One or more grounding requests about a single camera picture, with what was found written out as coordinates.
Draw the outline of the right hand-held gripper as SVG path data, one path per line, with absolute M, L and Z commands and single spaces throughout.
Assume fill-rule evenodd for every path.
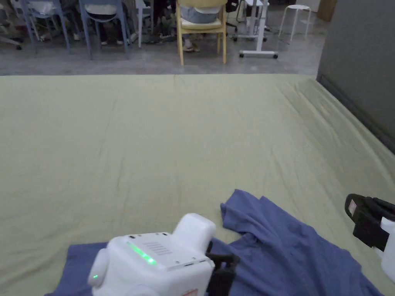
M 388 278 L 395 277 L 395 205 L 379 198 L 349 194 L 344 209 L 355 222 L 353 235 L 381 258 Z

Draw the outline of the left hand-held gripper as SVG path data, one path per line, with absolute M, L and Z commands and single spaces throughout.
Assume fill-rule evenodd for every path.
M 215 224 L 184 215 L 172 233 L 114 237 L 99 250 L 87 283 L 94 296 L 227 296 L 240 258 L 211 252 Z

